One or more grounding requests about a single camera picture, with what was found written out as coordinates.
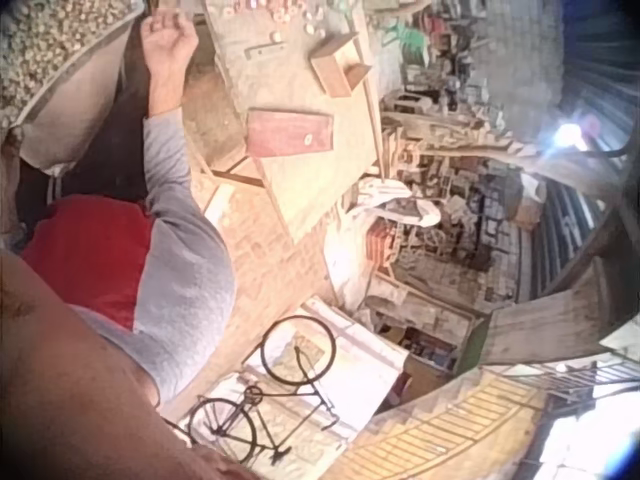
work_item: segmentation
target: gray long sleeve shirt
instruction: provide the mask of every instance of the gray long sleeve shirt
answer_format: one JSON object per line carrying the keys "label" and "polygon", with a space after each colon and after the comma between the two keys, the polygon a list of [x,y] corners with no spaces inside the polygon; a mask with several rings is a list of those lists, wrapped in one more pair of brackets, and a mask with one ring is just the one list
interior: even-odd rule
{"label": "gray long sleeve shirt", "polygon": [[23,258],[149,373],[166,402],[215,350],[235,283],[224,242],[191,195],[181,109],[145,120],[144,169],[146,212],[103,197],[63,198]]}

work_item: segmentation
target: pile of small objects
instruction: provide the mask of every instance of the pile of small objects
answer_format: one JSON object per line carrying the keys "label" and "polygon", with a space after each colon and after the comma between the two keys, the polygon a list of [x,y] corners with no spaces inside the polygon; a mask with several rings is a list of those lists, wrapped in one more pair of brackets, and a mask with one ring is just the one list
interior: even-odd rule
{"label": "pile of small objects", "polygon": [[134,8],[131,0],[20,0],[0,19],[0,129],[66,61]]}
{"label": "pile of small objects", "polygon": [[293,17],[306,10],[304,0],[234,0],[233,7],[225,7],[223,15],[230,17],[244,11],[267,10],[276,23],[289,23]]}

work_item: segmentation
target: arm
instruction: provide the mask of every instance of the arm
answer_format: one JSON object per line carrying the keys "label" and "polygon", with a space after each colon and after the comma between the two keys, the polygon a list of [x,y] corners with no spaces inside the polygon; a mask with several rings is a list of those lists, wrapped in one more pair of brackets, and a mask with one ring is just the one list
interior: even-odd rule
{"label": "arm", "polygon": [[144,124],[144,170],[151,214],[195,251],[209,239],[222,243],[191,195],[191,172],[180,104],[185,72],[198,44],[183,14],[159,11],[141,26],[145,61],[151,74],[149,112]]}
{"label": "arm", "polygon": [[0,477],[257,480],[178,440],[122,358],[22,260],[0,251],[0,281]]}

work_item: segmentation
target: staircase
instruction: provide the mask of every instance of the staircase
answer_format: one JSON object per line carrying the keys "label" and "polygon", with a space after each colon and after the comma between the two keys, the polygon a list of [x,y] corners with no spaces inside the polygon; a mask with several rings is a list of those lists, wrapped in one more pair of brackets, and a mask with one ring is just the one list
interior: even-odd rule
{"label": "staircase", "polygon": [[374,417],[322,478],[419,478],[491,435],[539,393],[533,386],[472,370]]}
{"label": "staircase", "polygon": [[505,375],[503,378],[523,386],[547,391],[565,398],[569,402],[591,397],[593,387],[616,384],[640,384],[640,364],[628,360],[586,368],[559,372],[546,365],[529,365],[538,373],[528,375]]}

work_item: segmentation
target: nuts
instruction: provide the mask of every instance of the nuts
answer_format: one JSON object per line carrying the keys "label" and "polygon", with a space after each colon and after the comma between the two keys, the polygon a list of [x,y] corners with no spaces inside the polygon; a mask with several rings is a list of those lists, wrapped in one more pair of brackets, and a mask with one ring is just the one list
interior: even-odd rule
{"label": "nuts", "polygon": [[2,122],[22,109],[71,55],[125,17],[131,0],[16,0],[0,19]]}

